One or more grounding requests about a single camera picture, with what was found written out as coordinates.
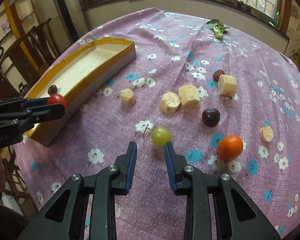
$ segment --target tablecloth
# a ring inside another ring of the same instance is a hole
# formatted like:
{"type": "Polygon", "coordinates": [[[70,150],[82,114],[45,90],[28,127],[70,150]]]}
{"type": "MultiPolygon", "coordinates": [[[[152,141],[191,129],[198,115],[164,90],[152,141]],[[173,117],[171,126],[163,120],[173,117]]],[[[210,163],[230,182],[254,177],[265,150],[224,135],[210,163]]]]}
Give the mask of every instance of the tablecloth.
{"type": "MultiPolygon", "coordinates": [[[[176,152],[189,164],[207,174],[231,174],[281,237],[297,225],[300,74],[290,59],[239,30],[230,28],[223,40],[216,39],[205,28],[207,21],[150,8],[97,27],[61,55],[54,65],[82,45],[108,36],[134,41],[137,52],[135,60],[80,108],[49,148],[26,136],[16,145],[26,185],[39,208],[73,173],[97,173],[136,141],[132,190],[115,199],[118,239],[183,239],[186,197],[170,190],[163,147],[152,144],[150,130],[143,139],[149,125],[166,127],[176,152]],[[237,94],[231,99],[218,94],[212,78],[218,69],[237,80],[237,94]],[[178,92],[186,84],[197,87],[200,110],[162,113],[162,94],[178,92]],[[125,88],[137,96],[131,108],[118,98],[125,88]],[[221,114],[214,128],[201,121],[202,111],[211,108],[221,114]],[[270,143],[260,139],[264,125],[274,131],[270,143]],[[224,163],[216,147],[230,134],[241,137],[244,150],[236,160],[224,163]]],[[[86,238],[89,223],[88,215],[86,238]]]]}

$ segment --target metal screw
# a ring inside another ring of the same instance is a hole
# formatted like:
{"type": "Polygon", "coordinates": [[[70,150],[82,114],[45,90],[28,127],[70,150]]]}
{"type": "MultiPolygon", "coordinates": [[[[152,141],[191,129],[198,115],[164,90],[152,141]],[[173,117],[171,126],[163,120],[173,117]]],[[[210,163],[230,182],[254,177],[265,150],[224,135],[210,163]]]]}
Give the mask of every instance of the metal screw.
{"type": "Polygon", "coordinates": [[[191,172],[191,171],[194,171],[194,168],[192,166],[188,165],[188,166],[185,167],[185,170],[187,172],[191,172]]]}
{"type": "Polygon", "coordinates": [[[108,171],[116,171],[118,169],[117,165],[110,165],[108,171]]]}
{"type": "Polygon", "coordinates": [[[73,174],[72,176],[71,176],[71,179],[72,180],[78,180],[78,179],[80,179],[80,174],[78,174],[78,173],[75,173],[75,174],[73,174]]]}
{"type": "Polygon", "coordinates": [[[223,180],[229,180],[229,179],[230,179],[230,175],[224,173],[224,174],[221,175],[221,178],[222,178],[223,180]]]}

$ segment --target cherry tomato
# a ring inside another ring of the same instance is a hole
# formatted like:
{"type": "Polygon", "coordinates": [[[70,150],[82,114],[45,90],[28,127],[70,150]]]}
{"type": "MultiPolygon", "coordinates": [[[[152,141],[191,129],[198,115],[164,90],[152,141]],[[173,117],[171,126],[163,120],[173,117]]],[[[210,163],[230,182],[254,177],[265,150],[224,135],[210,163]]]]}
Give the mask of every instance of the cherry tomato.
{"type": "Polygon", "coordinates": [[[51,104],[62,104],[64,108],[67,107],[66,100],[60,94],[53,94],[52,96],[49,97],[47,101],[47,105],[51,105],[51,104]]]}

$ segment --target small orange fruit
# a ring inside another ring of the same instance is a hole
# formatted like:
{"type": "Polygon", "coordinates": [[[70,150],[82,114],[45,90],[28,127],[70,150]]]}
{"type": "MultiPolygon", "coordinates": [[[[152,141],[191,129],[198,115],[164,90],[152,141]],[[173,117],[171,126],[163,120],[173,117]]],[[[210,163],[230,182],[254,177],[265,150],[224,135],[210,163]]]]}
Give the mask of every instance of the small orange fruit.
{"type": "Polygon", "coordinates": [[[218,156],[223,161],[238,157],[243,150],[243,142],[239,136],[229,135],[222,139],[218,145],[218,156]]]}

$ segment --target purple tablecloth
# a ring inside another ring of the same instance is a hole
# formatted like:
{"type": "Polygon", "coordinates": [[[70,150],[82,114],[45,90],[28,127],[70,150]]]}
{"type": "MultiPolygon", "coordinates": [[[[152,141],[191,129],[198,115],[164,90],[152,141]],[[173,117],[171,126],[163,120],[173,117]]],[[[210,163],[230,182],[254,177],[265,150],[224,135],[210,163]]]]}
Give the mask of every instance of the purple tablecloth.
{"type": "MultiPolygon", "coordinates": [[[[73,173],[95,174],[138,144],[133,187],[116,197],[118,239],[183,239],[186,198],[170,190],[163,148],[144,128],[164,126],[178,154],[207,174],[228,172],[276,227],[281,237],[300,219],[300,75],[291,60],[255,38],[231,28],[224,40],[205,28],[208,20],[160,11],[139,11],[84,35],[54,64],[93,39],[133,40],[137,58],[98,90],[63,127],[49,148],[25,137],[16,146],[22,174],[40,208],[73,173]],[[238,83],[232,99],[218,95],[213,81],[222,69],[238,83]],[[198,88],[201,109],[167,115],[159,102],[182,85],[198,88]],[[135,88],[136,104],[127,108],[118,95],[135,88]],[[202,124],[204,109],[217,108],[217,127],[202,124]],[[274,131],[264,143],[259,129],[274,131]],[[218,140],[230,134],[244,141],[230,163],[216,157],[218,140]]],[[[90,218],[87,217],[86,237],[90,218]]]]}

